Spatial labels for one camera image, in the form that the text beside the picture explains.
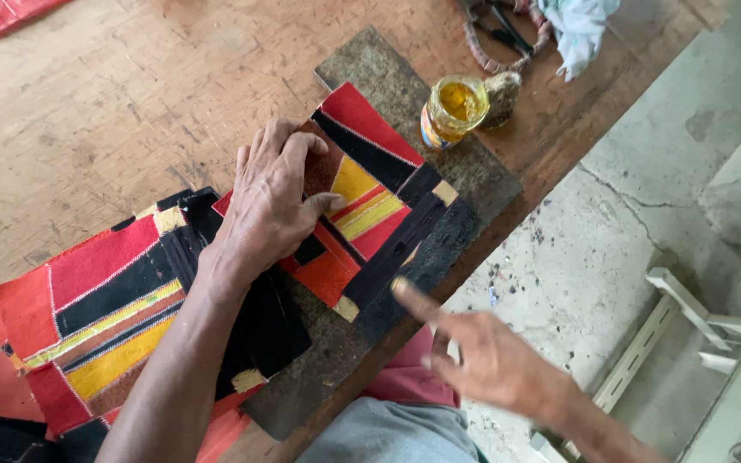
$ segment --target white cloth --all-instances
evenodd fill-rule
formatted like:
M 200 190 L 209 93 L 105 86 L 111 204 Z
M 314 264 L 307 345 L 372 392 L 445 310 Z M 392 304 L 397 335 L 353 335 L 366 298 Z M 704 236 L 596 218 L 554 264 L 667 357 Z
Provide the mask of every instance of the white cloth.
M 619 0 L 539 0 L 539 9 L 553 25 L 559 43 L 565 81 L 580 75 L 596 58 L 605 20 L 619 8 Z

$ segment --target jar label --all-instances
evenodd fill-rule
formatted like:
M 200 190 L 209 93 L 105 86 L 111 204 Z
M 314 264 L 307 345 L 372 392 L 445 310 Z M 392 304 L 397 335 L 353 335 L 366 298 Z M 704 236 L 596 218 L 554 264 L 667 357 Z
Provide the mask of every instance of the jar label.
M 427 116 L 427 103 L 422 107 L 422 120 L 420 125 L 422 126 L 422 140 L 425 144 L 434 149 L 448 149 L 454 146 L 458 142 L 449 142 L 442 137 L 433 129 L 433 124 Z

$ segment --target glass jar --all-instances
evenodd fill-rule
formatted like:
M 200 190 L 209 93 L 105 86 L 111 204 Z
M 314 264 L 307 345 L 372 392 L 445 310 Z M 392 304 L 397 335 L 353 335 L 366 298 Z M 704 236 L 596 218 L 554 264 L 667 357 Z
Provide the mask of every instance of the glass jar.
M 476 129 L 489 108 L 482 79 L 451 74 L 431 89 L 422 108 L 422 140 L 427 147 L 444 150 Z

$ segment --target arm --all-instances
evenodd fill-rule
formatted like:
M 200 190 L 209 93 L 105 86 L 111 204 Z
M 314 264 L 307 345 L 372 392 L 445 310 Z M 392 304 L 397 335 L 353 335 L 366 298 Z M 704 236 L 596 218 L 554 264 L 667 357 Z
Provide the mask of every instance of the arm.
M 573 441 L 591 463 L 664 463 L 491 312 L 448 314 L 401 278 L 393 290 L 417 320 L 436 324 L 440 349 L 423 361 L 459 394 L 533 419 Z M 457 340 L 461 365 L 446 353 L 447 339 Z
M 216 379 L 253 279 L 289 256 L 340 195 L 301 202 L 304 159 L 328 151 L 287 121 L 268 123 L 236 156 L 231 206 L 199 257 L 188 297 L 151 354 L 99 450 L 97 461 L 196 459 L 208 428 Z

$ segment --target fingernail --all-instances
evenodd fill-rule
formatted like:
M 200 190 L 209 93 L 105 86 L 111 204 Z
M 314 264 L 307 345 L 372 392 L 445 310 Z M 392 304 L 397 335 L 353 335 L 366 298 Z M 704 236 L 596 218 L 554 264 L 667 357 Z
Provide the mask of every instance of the fingernail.
M 399 291 L 406 289 L 410 284 L 411 282 L 409 282 L 405 277 L 396 277 L 394 281 L 390 282 L 390 289 L 391 291 Z
M 344 209 L 345 207 L 347 207 L 347 200 L 344 198 L 344 196 L 331 199 L 330 201 L 330 210 L 332 211 L 338 211 L 339 209 Z

